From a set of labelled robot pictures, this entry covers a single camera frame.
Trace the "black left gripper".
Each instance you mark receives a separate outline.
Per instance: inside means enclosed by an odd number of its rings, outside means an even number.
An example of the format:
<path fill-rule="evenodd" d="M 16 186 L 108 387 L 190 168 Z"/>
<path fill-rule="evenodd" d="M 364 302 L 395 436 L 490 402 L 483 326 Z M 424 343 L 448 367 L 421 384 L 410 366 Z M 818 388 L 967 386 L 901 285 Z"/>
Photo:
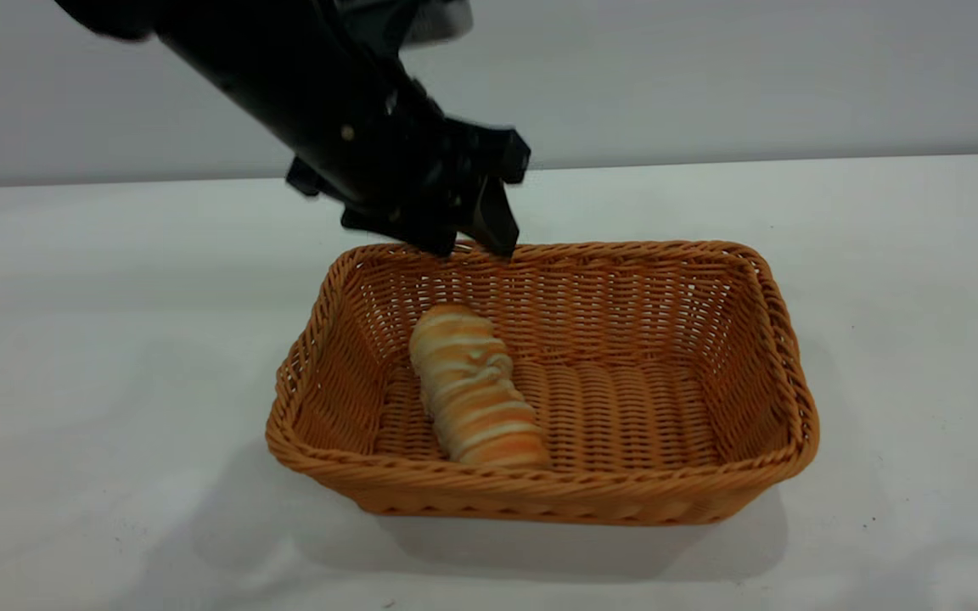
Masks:
<path fill-rule="evenodd" d="M 531 147 L 512 126 L 447 116 L 416 81 L 399 87 L 284 87 L 286 181 L 343 204 L 341 226 L 449 258 L 458 233 L 512 259 L 520 229 L 506 187 Z"/>

